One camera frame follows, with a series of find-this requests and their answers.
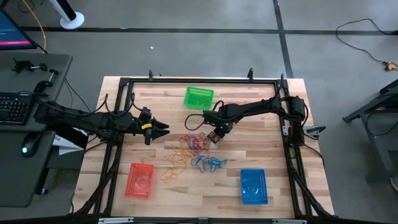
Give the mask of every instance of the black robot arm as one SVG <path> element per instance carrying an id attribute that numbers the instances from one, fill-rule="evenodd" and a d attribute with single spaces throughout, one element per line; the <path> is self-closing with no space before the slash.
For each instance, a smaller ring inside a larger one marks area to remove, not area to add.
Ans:
<path id="1" fill-rule="evenodd" d="M 97 135 L 101 140 L 112 139 L 112 130 L 118 133 L 142 134 L 145 144 L 168 134 L 167 124 L 152 118 L 150 109 L 144 107 L 138 118 L 128 111 L 88 113 L 61 106 L 55 102 L 40 102 L 34 115 L 36 122 L 52 127 L 67 126 Z"/>
<path id="2" fill-rule="evenodd" d="M 289 113 L 283 109 L 281 104 L 283 101 L 286 101 Z M 305 120 L 305 103 L 298 96 L 287 96 L 281 99 L 275 96 L 268 100 L 261 100 L 245 105 L 237 105 L 235 103 L 223 105 L 218 108 L 218 111 L 215 111 L 215 108 L 213 110 L 205 110 L 203 111 L 203 124 L 216 127 L 208 137 L 213 143 L 217 143 L 242 118 L 264 113 L 274 113 L 287 121 L 291 121 L 290 139 L 298 145 L 303 144 L 301 122 Z"/>

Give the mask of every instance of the blue basket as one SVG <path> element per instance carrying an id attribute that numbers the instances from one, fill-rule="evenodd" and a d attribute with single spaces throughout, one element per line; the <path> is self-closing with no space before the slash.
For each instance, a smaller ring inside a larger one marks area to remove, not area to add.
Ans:
<path id="1" fill-rule="evenodd" d="M 242 201 L 244 205 L 268 204 L 266 173 L 262 169 L 241 169 Z"/>

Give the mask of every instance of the pile of rubber bands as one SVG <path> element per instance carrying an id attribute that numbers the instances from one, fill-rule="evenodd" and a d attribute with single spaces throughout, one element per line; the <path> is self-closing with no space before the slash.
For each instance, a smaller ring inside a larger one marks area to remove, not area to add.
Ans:
<path id="1" fill-rule="evenodd" d="M 186 135 L 180 137 L 179 140 L 180 145 L 175 146 L 174 153 L 169 155 L 169 161 L 173 166 L 168 168 L 167 171 L 160 176 L 161 180 L 170 182 L 172 179 L 176 179 L 178 175 L 188 168 L 189 159 L 191 159 L 192 166 L 198 166 L 200 168 L 200 172 L 206 170 L 214 172 L 217 168 L 221 168 L 222 165 L 226 164 L 226 160 L 220 161 L 215 157 L 203 159 L 204 157 L 210 156 L 210 140 L 205 133 L 200 133 L 199 138 Z"/>

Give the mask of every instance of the plastic basket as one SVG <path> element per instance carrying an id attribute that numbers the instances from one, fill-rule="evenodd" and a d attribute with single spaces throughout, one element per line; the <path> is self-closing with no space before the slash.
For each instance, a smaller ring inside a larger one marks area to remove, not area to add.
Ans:
<path id="1" fill-rule="evenodd" d="M 213 103 L 213 90 L 206 90 L 192 86 L 187 87 L 184 104 L 189 108 L 208 110 Z"/>
<path id="2" fill-rule="evenodd" d="M 262 169 L 241 169 L 242 201 L 244 205 L 268 204 L 266 173 Z"/>
<path id="3" fill-rule="evenodd" d="M 132 163 L 125 196 L 149 198 L 154 179 L 155 166 L 152 164 Z"/>

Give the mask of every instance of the yellow label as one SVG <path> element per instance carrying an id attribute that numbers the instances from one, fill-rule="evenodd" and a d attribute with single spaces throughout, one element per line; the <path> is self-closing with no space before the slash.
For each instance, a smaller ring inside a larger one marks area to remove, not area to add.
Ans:
<path id="1" fill-rule="evenodd" d="M 144 125 L 142 125 L 142 129 L 146 129 L 146 128 L 151 128 L 152 127 L 152 125 L 149 123 L 149 124 L 144 124 Z"/>

